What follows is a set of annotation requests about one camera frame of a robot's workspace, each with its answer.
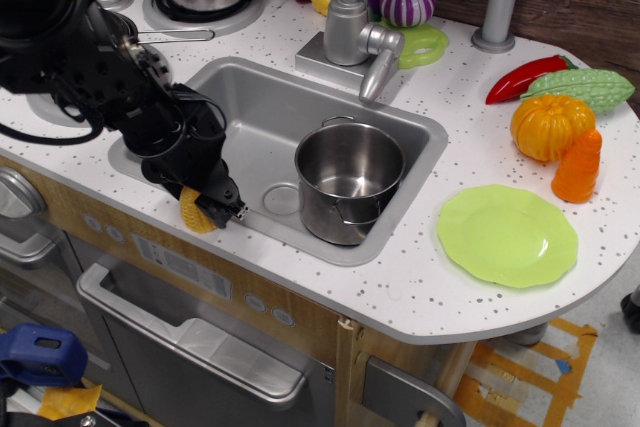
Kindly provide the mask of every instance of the blue clamp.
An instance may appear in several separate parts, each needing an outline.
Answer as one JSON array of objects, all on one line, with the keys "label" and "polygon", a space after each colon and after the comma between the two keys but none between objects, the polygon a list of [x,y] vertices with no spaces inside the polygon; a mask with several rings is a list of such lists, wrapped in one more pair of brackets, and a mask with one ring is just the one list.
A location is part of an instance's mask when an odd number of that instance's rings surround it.
[{"label": "blue clamp", "polygon": [[69,387],[80,383],[88,355],[65,329],[21,324],[0,335],[0,379],[27,385]]}]

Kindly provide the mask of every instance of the orange pumpkin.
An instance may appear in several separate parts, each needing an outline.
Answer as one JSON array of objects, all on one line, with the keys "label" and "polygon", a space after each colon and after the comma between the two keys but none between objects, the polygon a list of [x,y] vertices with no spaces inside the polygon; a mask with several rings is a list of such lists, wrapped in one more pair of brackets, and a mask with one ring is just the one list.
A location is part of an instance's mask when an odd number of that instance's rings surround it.
[{"label": "orange pumpkin", "polygon": [[560,160],[596,116],[580,99],[543,95],[525,100],[511,119],[511,136],[523,154],[543,162]]}]

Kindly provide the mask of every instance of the green bitter melon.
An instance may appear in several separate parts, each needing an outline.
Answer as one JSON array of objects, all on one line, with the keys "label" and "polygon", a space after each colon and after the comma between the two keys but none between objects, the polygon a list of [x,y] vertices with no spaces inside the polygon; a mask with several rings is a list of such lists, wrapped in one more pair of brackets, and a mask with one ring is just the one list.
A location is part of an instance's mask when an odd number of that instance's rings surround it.
[{"label": "green bitter melon", "polygon": [[627,100],[635,87],[610,70],[577,69],[552,72],[535,80],[521,99],[544,94],[568,95],[585,102],[596,114],[613,109]]}]

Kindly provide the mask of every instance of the floor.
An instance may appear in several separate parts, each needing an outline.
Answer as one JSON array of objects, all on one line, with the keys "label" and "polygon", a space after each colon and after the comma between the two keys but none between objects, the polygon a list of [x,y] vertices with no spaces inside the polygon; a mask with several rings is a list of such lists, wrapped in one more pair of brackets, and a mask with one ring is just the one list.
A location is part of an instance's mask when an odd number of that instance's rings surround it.
[{"label": "floor", "polygon": [[479,343],[456,394],[469,427],[640,425],[640,335],[620,300],[640,284],[640,247],[535,346]]}]

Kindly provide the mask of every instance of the purple onion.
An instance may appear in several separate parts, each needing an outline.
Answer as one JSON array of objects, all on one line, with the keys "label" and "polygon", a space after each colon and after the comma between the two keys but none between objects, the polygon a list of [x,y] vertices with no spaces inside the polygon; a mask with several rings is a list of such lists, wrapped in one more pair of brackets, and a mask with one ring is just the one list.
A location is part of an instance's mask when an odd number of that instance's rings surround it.
[{"label": "purple onion", "polygon": [[435,8],[436,0],[380,0],[382,17],[398,27],[427,23]]}]

